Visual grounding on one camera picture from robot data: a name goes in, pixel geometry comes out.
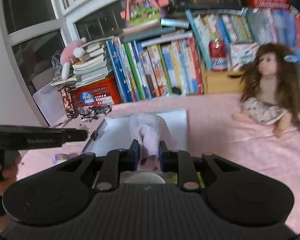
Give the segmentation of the person's left hand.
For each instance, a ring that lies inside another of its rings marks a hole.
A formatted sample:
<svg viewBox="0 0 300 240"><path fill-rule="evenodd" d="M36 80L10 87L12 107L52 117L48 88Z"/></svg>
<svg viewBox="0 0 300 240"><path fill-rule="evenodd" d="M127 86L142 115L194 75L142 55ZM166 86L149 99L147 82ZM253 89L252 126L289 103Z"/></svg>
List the person's left hand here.
<svg viewBox="0 0 300 240"><path fill-rule="evenodd" d="M21 162L21 155L17 151L13 164L10 166L2 167L0 164L0 171L2 172L3 179L0 181L0 196L3 196L5 191L17 181L18 165Z"/></svg>

